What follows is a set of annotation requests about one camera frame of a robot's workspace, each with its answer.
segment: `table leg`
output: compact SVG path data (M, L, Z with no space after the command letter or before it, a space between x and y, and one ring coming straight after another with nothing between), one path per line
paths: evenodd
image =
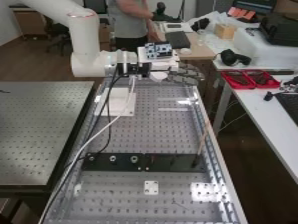
M214 119L214 122L213 122L213 130L214 130L215 136L218 135L218 132L219 132L219 129L221 129L221 124L222 124L222 120L223 120L223 117L225 117L227 104L229 104L229 101L230 101L230 95L231 95L230 86L225 82L225 87L223 87L223 91L222 91L222 94L221 94L221 101L219 101L219 105L218 105L218 108L217 108L217 115L215 115L215 119Z

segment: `white cable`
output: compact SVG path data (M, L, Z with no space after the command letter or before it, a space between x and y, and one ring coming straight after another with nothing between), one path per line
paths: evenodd
M213 7L211 7L211 11L215 11L215 5L217 5L217 0L213 1Z
M227 106L227 108L226 108L226 111L235 105L235 104L238 104L239 102L237 101L237 102L233 102L233 103L230 103L230 105Z
M237 120L239 120L243 116L246 115L246 113L243 113L239 117L237 117L231 122L229 122L225 126L223 126L223 128L221 128L219 129L219 131L222 131L233 122L235 122Z
M93 137L86 141L86 143L85 143L85 144L82 145L82 147L80 148L80 150L78 150L78 152L77 152L77 154L76 154L76 156L74 156L74 159L72 160L72 163L70 163L70 165L68 166L68 170L66 170L66 172L65 172L65 174L64 174L64 177L62 177L61 180L60 180L58 187L54 188L54 192L50 194L50 198L49 198L49 201L48 201L48 203L46 203L46 206L45 206L45 209L44 209L44 213L42 213L42 215L41 215L41 217L40 217L38 224L42 224L42 220L44 220L45 215L46 215L46 214L45 214L45 211L48 211L49 206L50 206L50 203L52 203L52 200L53 200L53 198L56 197L54 195L58 193L58 192L56 192L56 191L57 191L57 189L61 187L61 184L62 184L65 178L68 177L68 174L69 174L69 172L70 172L73 166L76 165L76 161L77 161L77 159L78 159L78 157L80 157L80 155L81 155L81 153L82 153L85 147L90 144L90 142L100 136L100 134L105 131L105 129L106 129L106 128L108 128L108 127L109 127L109 126L118 120L118 119L120 119L120 117L121 117L122 114L125 113L125 110L126 110L127 105L129 105L129 103L130 103L130 99L131 99L131 95L133 95L133 91L134 91L134 86L135 86L135 77L133 76L131 79L133 79L131 89L130 89L130 93L129 93L129 96L127 96L127 101L126 101L126 104L125 104L125 106L124 106L124 109L122 109L120 115L118 115L118 116L109 122L109 124L105 125L105 127L104 127L104 128L102 128L102 129L93 135Z

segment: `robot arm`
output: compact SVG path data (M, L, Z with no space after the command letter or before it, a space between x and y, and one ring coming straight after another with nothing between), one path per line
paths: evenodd
M25 5L69 28L73 53L72 72L76 77L105 77L118 66L120 74L149 74L153 70L177 70L177 63L169 66L158 61L141 60L131 52L100 52L98 16L72 0L21 0Z

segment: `black device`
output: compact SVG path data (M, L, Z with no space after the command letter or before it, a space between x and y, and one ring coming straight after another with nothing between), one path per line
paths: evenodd
M292 121L298 125L298 94L278 93L275 97Z
M197 32L199 29L205 30L209 23L210 20L207 18L199 19L191 26L193 31Z
M262 19L259 30L269 43L298 47L298 18L294 14L267 15Z
M97 14L108 13L105 0L84 0L84 8L92 9Z
M181 28L181 24L167 24L167 28Z
M251 62L250 57L241 54L235 54L230 49L221 52L221 60L223 64L227 66L235 65L235 63L242 63L243 65L249 65Z
M234 0L233 6L254 11L257 14L271 13L276 5L276 0Z
M173 49L190 48L189 38L183 31L166 33L165 39L170 42Z

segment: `red container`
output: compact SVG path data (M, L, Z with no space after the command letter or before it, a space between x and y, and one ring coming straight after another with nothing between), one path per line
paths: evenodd
M247 75L243 74L242 71L231 70L231 71L222 71L221 76L226 80L226 82L230 84L233 89L254 89L255 83L254 81L247 77Z
M255 87L261 89L276 89L280 83L273 78L273 76L262 70L246 70L245 75L255 83Z

